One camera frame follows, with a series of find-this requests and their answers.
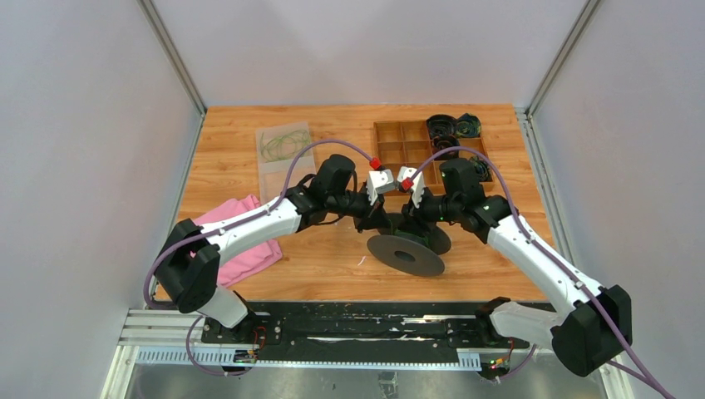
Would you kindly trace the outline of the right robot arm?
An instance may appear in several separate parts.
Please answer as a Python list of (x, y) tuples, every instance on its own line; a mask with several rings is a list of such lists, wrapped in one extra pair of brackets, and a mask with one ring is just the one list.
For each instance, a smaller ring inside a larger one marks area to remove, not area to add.
[(403, 213), (418, 222), (458, 223), (518, 267), (549, 299), (545, 311), (498, 297), (476, 311), (477, 339), (488, 347), (506, 338), (546, 347), (573, 374), (586, 377), (633, 341), (632, 301), (605, 287), (552, 249), (518, 214), (508, 196), (487, 196), (469, 160), (441, 164), (446, 193), (433, 195), (422, 172), (403, 166), (397, 183), (411, 198)]

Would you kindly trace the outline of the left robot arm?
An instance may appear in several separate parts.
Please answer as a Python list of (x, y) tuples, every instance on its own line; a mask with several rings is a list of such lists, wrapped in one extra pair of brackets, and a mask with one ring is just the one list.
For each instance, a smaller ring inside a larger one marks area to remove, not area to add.
[(383, 196), (396, 181), (378, 159), (371, 165), (358, 191), (348, 188), (355, 164), (332, 155), (317, 173), (256, 209), (203, 225), (180, 221), (167, 236), (152, 276), (180, 313), (201, 313), (219, 322), (232, 342), (247, 342), (254, 335), (251, 312), (237, 293), (218, 283), (219, 269), (257, 245), (319, 225), (329, 214), (351, 217), (358, 231), (386, 228)]

